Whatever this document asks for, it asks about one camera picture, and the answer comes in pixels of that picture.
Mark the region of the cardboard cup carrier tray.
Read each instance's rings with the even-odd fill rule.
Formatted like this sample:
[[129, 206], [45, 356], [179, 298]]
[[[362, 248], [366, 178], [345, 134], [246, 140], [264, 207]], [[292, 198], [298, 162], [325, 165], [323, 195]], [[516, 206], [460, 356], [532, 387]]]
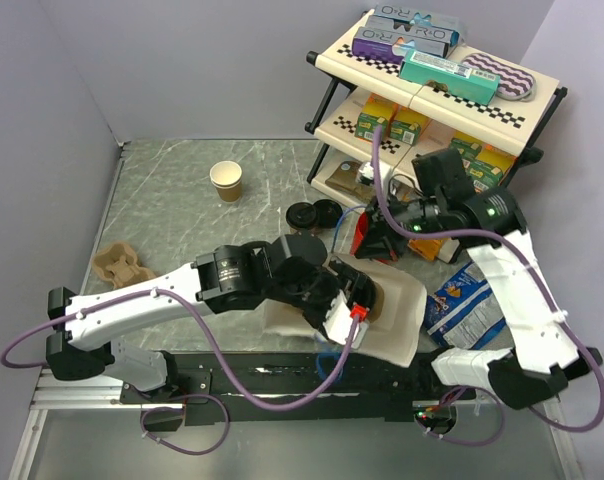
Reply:
[[368, 314], [368, 320], [370, 323], [376, 322], [380, 318], [385, 301], [385, 292], [381, 285], [377, 282], [374, 282], [373, 286], [375, 291], [375, 302], [373, 303], [373, 306]]

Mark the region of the paper takeout bag blue handles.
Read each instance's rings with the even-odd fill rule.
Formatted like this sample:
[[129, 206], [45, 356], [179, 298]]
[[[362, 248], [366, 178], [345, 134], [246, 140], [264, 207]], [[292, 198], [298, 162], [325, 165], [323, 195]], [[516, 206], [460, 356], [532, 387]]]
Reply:
[[264, 331], [281, 337], [321, 340], [343, 346], [354, 320], [358, 321], [351, 351], [394, 366], [409, 367], [418, 353], [420, 328], [426, 309], [427, 290], [414, 276], [375, 260], [333, 253], [326, 267], [341, 273], [346, 291], [329, 302], [321, 316], [321, 331], [303, 317], [302, 311], [267, 301]]

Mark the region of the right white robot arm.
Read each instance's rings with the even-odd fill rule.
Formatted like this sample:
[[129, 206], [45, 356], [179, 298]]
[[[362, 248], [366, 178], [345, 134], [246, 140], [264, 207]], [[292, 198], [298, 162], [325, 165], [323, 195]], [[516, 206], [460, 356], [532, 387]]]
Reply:
[[498, 185], [475, 189], [458, 151], [443, 149], [414, 159], [421, 197], [389, 198], [380, 172], [379, 148], [370, 162], [376, 199], [369, 206], [370, 235], [398, 239], [452, 238], [480, 269], [502, 311], [512, 348], [449, 348], [419, 373], [420, 390], [441, 398], [453, 386], [486, 389], [505, 405], [531, 408], [593, 373], [599, 388], [597, 415], [604, 415], [601, 358], [576, 337], [541, 273], [530, 232], [515, 197]]

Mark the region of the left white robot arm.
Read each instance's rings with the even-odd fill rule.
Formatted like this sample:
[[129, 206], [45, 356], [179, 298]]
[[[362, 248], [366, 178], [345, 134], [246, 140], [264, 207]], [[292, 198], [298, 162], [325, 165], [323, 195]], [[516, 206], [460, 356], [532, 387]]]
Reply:
[[172, 321], [187, 309], [202, 317], [253, 311], [271, 300], [298, 310], [323, 339], [357, 347], [380, 295], [373, 280], [309, 234], [273, 242], [223, 245], [161, 277], [101, 295], [49, 291], [47, 313], [58, 320], [46, 339], [54, 377], [79, 381], [102, 374], [159, 402], [180, 387], [172, 354], [125, 343], [126, 334]]

